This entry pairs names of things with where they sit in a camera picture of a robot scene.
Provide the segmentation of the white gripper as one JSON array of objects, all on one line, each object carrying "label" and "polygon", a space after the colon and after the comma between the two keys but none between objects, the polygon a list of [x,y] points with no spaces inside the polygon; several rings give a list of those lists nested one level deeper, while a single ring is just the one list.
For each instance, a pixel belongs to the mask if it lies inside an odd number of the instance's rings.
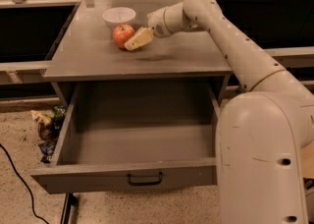
[{"label": "white gripper", "polygon": [[148,28],[140,28],[133,37],[131,37],[126,43],[125,47],[128,51],[133,51],[141,46],[150,43],[154,35],[156,37],[170,36],[165,22],[165,8],[158,9],[147,15]]}]

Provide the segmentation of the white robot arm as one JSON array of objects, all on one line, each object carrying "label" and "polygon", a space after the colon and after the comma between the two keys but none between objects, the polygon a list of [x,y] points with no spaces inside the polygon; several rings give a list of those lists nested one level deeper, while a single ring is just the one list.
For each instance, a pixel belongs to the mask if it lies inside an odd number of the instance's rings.
[{"label": "white robot arm", "polygon": [[230,22],[216,0],[183,0],[150,13],[125,47],[190,26],[209,33],[243,89],[216,128],[221,224],[308,224],[301,149],[314,141],[313,94]]}]

